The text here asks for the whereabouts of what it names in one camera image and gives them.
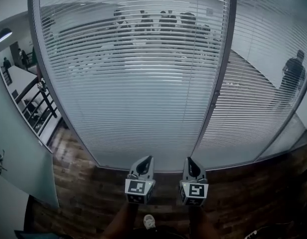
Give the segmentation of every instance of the window blind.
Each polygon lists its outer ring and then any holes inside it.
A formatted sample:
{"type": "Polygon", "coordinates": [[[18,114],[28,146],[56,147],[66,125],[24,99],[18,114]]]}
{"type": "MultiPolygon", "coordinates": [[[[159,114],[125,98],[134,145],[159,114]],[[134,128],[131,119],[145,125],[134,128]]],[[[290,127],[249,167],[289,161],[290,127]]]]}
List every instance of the window blind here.
{"type": "Polygon", "coordinates": [[[155,170],[182,170],[219,74],[229,0],[40,0],[39,13],[48,77],[96,161],[129,169],[153,155],[155,170]]]}
{"type": "Polygon", "coordinates": [[[237,0],[220,97],[193,158],[207,168],[254,161],[290,114],[305,75],[307,0],[237,0]]]}

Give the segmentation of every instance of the metal frame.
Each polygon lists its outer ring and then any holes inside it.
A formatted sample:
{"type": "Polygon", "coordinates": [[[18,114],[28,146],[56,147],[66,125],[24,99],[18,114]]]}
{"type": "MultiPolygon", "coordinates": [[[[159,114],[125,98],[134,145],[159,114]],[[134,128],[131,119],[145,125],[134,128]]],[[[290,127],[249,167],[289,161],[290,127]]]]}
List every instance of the metal frame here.
{"type": "Polygon", "coordinates": [[[216,102],[218,100],[218,97],[220,95],[220,90],[222,87],[225,71],[227,69],[227,65],[229,62],[229,56],[231,52],[231,45],[232,45],[232,39],[233,39],[233,32],[234,32],[234,25],[235,25],[235,17],[236,17],[236,11],[237,11],[237,0],[230,0],[230,11],[229,11],[229,19],[228,19],[228,30],[227,30],[227,38],[224,45],[224,51],[223,51],[223,57],[222,57],[222,63],[219,71],[219,76],[217,79],[217,83],[214,88],[213,97],[211,100],[211,104],[209,109],[206,111],[204,123],[202,125],[202,128],[200,130],[200,135],[198,137],[198,140],[195,144],[195,147],[191,153],[191,156],[194,154],[194,152],[199,148],[201,140],[204,136],[204,133],[209,125],[211,116],[213,114],[213,111],[216,107],[216,102]]]}
{"type": "Polygon", "coordinates": [[[70,128],[71,132],[76,137],[79,144],[83,147],[83,149],[86,151],[86,153],[88,153],[91,156],[91,158],[95,161],[96,165],[98,167],[101,167],[101,165],[97,162],[97,160],[94,158],[94,156],[91,154],[91,152],[88,150],[86,145],[83,143],[83,141],[81,140],[81,138],[77,134],[74,126],[71,124],[65,110],[63,109],[63,107],[61,105],[61,102],[59,101],[59,99],[57,97],[55,90],[53,89],[49,75],[46,71],[44,58],[46,58],[48,56],[47,50],[46,50],[46,48],[44,48],[43,45],[42,45],[42,47],[39,46],[39,41],[38,41],[38,38],[37,38],[38,35],[43,36],[43,30],[42,30],[42,27],[41,27],[40,24],[38,24],[38,25],[35,24],[35,22],[41,22],[39,0],[27,0],[27,6],[28,6],[29,27],[30,27],[30,33],[31,33],[32,41],[33,41],[33,46],[34,46],[34,49],[35,49],[35,52],[36,52],[36,57],[37,57],[37,61],[38,61],[41,73],[44,77],[44,80],[45,80],[47,86],[48,86],[48,91],[49,91],[50,95],[52,96],[59,112],[61,113],[62,118],[64,119],[67,126],[70,128]]]}
{"type": "Polygon", "coordinates": [[[307,92],[307,77],[304,80],[303,86],[299,92],[299,96],[297,101],[295,102],[294,106],[292,107],[288,117],[285,119],[285,121],[283,122],[282,126],[280,127],[280,129],[276,132],[276,134],[272,137],[272,139],[269,141],[269,143],[267,144],[267,146],[265,146],[265,148],[256,156],[256,158],[254,159],[253,162],[256,162],[260,159],[261,155],[271,146],[271,144],[274,143],[274,141],[279,137],[279,135],[283,132],[283,130],[285,129],[285,127],[287,126],[287,124],[290,122],[290,120],[292,119],[293,115],[296,113],[297,109],[299,108],[305,94],[307,92]]]}

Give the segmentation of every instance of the shoe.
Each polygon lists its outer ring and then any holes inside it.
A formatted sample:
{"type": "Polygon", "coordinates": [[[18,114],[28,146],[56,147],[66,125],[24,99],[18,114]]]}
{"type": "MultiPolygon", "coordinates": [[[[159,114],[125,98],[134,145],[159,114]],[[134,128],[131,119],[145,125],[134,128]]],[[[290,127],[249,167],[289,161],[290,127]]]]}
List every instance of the shoe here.
{"type": "Polygon", "coordinates": [[[155,228],[154,217],[151,214],[144,216],[144,225],[147,230],[155,228]]]}

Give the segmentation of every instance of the ceiling light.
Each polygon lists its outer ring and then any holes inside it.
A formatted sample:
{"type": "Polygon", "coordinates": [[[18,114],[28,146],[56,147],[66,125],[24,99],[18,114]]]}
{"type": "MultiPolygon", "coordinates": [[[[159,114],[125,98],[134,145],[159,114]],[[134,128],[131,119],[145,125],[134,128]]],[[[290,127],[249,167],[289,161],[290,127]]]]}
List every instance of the ceiling light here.
{"type": "Polygon", "coordinates": [[[0,32],[0,42],[4,41],[6,38],[8,38],[13,32],[9,28],[4,28],[0,32]]]}

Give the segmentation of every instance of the dark wood floor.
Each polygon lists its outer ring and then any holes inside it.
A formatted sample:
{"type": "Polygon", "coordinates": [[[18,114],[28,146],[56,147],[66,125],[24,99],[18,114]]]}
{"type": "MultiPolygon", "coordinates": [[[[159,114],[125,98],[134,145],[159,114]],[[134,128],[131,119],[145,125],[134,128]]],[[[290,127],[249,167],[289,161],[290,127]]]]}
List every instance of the dark wood floor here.
{"type": "MultiPolygon", "coordinates": [[[[70,130],[62,126],[50,147],[54,151],[60,208],[53,210],[34,202],[29,210],[31,229],[74,238],[99,238],[125,201],[127,172],[95,167],[70,130]]],[[[292,219],[291,209],[307,199],[307,183],[296,199],[286,194],[286,187],[306,168],[307,146],[262,163],[207,172],[210,186],[205,210],[221,237],[242,239],[260,226],[292,219]]],[[[180,205],[177,191],[181,174],[155,174],[155,179],[151,204],[140,207],[135,227],[143,226],[143,216],[151,213],[156,224],[188,234],[187,209],[180,205]]]]}

